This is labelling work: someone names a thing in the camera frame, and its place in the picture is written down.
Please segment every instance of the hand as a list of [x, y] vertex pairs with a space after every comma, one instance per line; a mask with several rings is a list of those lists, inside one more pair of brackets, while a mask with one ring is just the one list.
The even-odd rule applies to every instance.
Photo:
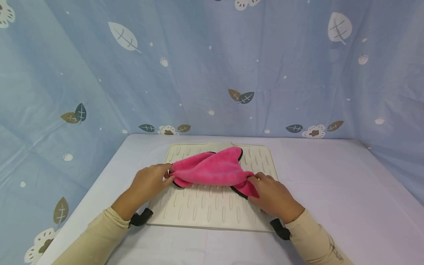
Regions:
[[113, 203], [112, 209], [124, 220], [130, 220], [133, 214], [147, 201], [156, 197], [168, 187], [174, 176], [171, 164], [158, 164], [139, 170], [131, 186]]
[[305, 211], [286, 186], [275, 181], [271, 176], [259, 172], [255, 176], [248, 177], [247, 180], [255, 186], [259, 194], [259, 198], [250, 196], [248, 200], [269, 215], [276, 216], [287, 224], [296, 220]]

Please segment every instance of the wrist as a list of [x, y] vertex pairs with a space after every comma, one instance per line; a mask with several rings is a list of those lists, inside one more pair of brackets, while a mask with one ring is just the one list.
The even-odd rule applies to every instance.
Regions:
[[144, 204], [140, 198], [126, 190], [112, 204], [112, 209], [125, 221], [129, 221], [134, 213]]
[[278, 216], [284, 224], [291, 223], [299, 218], [305, 211], [305, 208], [295, 201], [290, 206], [287, 206], [284, 210], [281, 211], [281, 214]]

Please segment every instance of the person's left hand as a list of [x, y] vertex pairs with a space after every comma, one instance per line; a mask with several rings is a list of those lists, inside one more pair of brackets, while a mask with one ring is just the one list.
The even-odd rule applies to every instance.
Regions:
[[174, 171], [171, 164], [152, 165], [139, 170], [131, 186], [113, 203], [112, 209], [124, 220], [130, 220], [133, 214], [147, 201], [156, 197], [174, 181], [169, 176]]

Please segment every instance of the black clamp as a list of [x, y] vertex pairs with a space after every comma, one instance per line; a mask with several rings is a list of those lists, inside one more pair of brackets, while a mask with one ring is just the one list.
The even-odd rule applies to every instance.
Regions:
[[147, 220], [153, 215], [152, 210], [145, 208], [143, 213], [140, 215], [135, 213], [130, 220], [130, 226], [143, 226], [147, 223]]
[[274, 231], [277, 233], [278, 237], [283, 240], [290, 240], [290, 231], [285, 228], [282, 224], [280, 219], [274, 219], [269, 224], [274, 228]]

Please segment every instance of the blue curtain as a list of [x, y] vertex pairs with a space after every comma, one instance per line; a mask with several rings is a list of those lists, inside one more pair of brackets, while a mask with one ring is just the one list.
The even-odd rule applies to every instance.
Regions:
[[420, 0], [0, 7], [1, 263], [35, 265], [132, 133], [358, 139], [424, 204]]

